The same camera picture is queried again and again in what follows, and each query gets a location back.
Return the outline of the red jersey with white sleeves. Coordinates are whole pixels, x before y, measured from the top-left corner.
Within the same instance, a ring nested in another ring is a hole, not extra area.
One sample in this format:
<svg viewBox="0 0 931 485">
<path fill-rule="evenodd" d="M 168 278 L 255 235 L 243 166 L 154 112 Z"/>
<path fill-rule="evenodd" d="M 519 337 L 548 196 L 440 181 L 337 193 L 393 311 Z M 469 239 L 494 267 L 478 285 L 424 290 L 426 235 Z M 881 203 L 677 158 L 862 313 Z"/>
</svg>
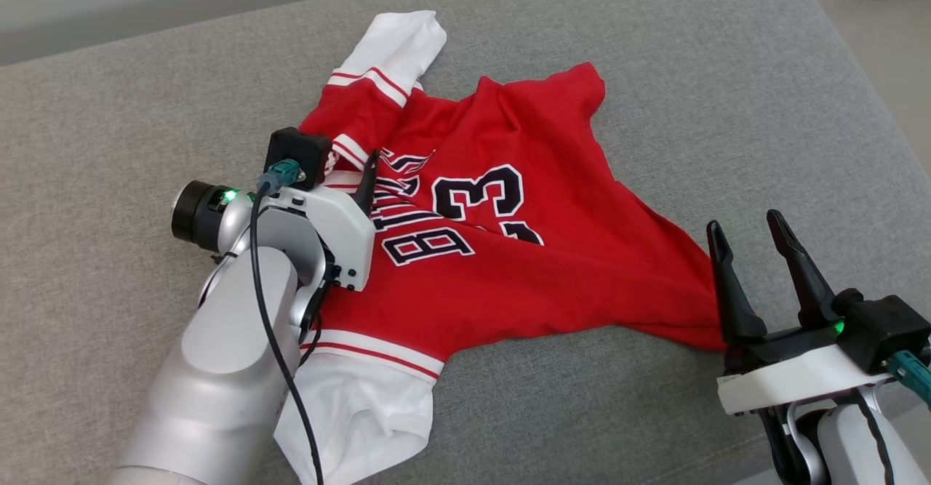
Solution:
<svg viewBox="0 0 931 485">
<path fill-rule="evenodd" d="M 446 40 L 434 11 L 376 15 L 300 124 L 332 141 L 337 191 L 355 193 L 380 154 L 368 283 L 328 294 L 294 375 L 325 485 L 422 452 L 457 352 L 611 325 L 724 349 L 707 253 L 614 178 L 595 140 L 595 65 L 484 77 L 445 100 L 420 79 Z"/>
</svg>

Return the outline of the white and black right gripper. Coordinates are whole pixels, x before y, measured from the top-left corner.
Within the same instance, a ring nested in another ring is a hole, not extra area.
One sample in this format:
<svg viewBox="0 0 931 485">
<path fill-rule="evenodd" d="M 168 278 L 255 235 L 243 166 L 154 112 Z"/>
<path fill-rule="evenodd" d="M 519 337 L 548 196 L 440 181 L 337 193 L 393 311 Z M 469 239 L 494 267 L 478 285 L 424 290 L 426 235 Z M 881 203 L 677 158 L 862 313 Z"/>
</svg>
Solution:
<svg viewBox="0 0 931 485">
<path fill-rule="evenodd" d="M 766 335 L 732 263 L 734 254 L 719 221 L 707 224 L 708 256 L 722 339 L 728 345 L 717 393 L 724 412 L 738 415 L 825 398 L 855 387 L 881 385 L 887 373 L 864 372 L 837 345 L 844 322 L 831 303 L 835 293 L 782 213 L 768 210 L 772 242 L 791 274 L 802 327 Z"/>
</svg>

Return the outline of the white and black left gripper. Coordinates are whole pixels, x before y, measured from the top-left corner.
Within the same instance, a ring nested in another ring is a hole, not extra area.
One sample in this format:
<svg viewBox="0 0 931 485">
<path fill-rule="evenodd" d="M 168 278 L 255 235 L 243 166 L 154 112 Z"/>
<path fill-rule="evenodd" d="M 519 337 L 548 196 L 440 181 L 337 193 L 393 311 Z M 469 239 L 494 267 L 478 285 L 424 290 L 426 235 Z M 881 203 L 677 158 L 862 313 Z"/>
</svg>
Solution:
<svg viewBox="0 0 931 485">
<path fill-rule="evenodd" d="M 279 249 L 292 262 L 303 286 L 323 279 L 327 257 L 339 267 L 335 280 L 361 292 L 369 280 L 375 226 L 372 212 L 380 149 L 370 155 L 353 198 L 319 186 L 312 191 L 283 188 L 260 202 L 259 246 Z"/>
</svg>

